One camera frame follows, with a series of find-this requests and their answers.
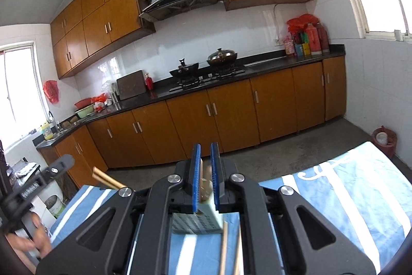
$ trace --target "backsplash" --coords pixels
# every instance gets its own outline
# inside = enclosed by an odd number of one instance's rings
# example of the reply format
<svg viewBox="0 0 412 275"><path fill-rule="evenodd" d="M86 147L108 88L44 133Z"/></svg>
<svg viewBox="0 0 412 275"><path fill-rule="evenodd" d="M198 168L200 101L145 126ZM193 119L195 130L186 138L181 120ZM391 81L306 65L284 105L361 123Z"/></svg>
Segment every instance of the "backsplash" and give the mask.
<svg viewBox="0 0 412 275"><path fill-rule="evenodd" d="M81 98L96 96L102 85L132 72L148 72L154 81L170 77L179 60L200 62L218 48L233 49L245 57L283 49L286 21L306 13L304 4L256 6L226 11L222 3L156 22L156 33L135 41L102 58L75 76Z"/></svg>

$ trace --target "silver bolt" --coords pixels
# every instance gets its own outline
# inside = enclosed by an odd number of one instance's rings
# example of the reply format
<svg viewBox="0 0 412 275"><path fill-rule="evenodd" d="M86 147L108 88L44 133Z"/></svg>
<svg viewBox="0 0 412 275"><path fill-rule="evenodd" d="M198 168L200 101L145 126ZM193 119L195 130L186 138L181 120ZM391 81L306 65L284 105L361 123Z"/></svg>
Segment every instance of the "silver bolt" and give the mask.
<svg viewBox="0 0 412 275"><path fill-rule="evenodd" d="M120 197L130 197L131 196L131 188L127 188L127 187L121 188L119 190L119 195L120 195Z"/></svg>
<svg viewBox="0 0 412 275"><path fill-rule="evenodd" d="M286 196L293 195L294 192L295 191L290 186L281 187L281 193L286 195Z"/></svg>
<svg viewBox="0 0 412 275"><path fill-rule="evenodd" d="M234 182L243 182L245 180L245 177L239 173L233 174L230 178Z"/></svg>
<svg viewBox="0 0 412 275"><path fill-rule="evenodd" d="M169 175L169 176L167 177L167 180L168 180L170 183L179 183L180 180L181 180L181 178L180 178L179 175L171 174L171 175Z"/></svg>

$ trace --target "red plastic bag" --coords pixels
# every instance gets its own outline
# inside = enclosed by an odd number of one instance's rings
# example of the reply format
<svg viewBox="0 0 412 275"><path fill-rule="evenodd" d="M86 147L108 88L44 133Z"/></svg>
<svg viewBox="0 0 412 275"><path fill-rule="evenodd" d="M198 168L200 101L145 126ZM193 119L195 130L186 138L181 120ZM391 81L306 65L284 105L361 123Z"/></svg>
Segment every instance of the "red plastic bag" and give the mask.
<svg viewBox="0 0 412 275"><path fill-rule="evenodd" d="M100 96L96 96L96 97L92 97L91 98L91 102L95 103L95 102L106 102L107 98L106 98L106 94L102 93Z"/></svg>
<svg viewBox="0 0 412 275"><path fill-rule="evenodd" d="M58 103L58 86L57 81L46 81L43 84L43 91L52 104Z"/></svg>

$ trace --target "black countertop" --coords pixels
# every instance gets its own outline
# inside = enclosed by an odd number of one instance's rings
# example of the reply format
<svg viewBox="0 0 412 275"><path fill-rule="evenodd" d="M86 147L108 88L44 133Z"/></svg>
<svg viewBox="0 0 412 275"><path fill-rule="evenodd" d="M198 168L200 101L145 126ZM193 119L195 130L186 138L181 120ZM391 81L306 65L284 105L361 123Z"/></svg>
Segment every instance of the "black countertop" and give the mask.
<svg viewBox="0 0 412 275"><path fill-rule="evenodd" d="M130 111L138 107L142 107L145 105L164 101L166 99L171 99L174 97L179 97L182 95L190 94L192 92L197 92L200 90L213 88L215 86L220 86L220 85L224 85L224 84L228 84L232 82L241 81L244 79L249 79L254 76L264 75L264 74L268 74L268 73L275 72L275 71L282 70L282 69L293 68L295 66L320 62L327 58L345 55L345 50L343 48L335 48L335 49L337 49L337 51L322 54L322 55L301 56L301 57L279 57L276 60L265 61L262 63L253 64L250 66L241 65L240 67L242 67L245 70L244 73L237 74L235 76L227 77L224 79L211 80L211 81L206 82L203 85L192 87L192 88L187 88L185 90L176 90L176 91L170 92L169 91L170 89L176 87L176 82L175 81L159 81L158 83L161 83L161 85L156 85L155 83L156 88L152 92L145 92L144 94L140 94L135 97L126 99L124 101L120 101L117 104L110 105L106 107L106 109L104 109L103 111L94 113L93 115L85 119L82 119L82 122L79 125L69 129L68 131L63 133L61 136L53 140L49 140L47 142L44 141L40 143L39 145L36 146L36 148L40 149L44 147L54 146L55 144L65 139L68 135L73 133L75 130L79 129L79 127L81 127L82 125L91 123L93 121L96 121L102 118L112 116L114 114Z"/></svg>

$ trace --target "gray concrete floor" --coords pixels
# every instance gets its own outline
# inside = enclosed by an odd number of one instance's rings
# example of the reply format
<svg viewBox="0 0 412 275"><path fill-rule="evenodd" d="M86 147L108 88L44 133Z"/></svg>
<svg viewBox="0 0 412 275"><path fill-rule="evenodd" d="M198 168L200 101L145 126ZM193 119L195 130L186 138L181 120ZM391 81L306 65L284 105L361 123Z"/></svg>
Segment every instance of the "gray concrete floor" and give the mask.
<svg viewBox="0 0 412 275"><path fill-rule="evenodd" d="M333 159L369 141L370 136L345 119L335 119L309 130L256 147L222 154L237 165L238 171L260 182L296 173ZM392 162L412 180L412 171L397 157ZM174 172L175 163L131 169L110 170L108 174L135 190L148 188Z"/></svg>

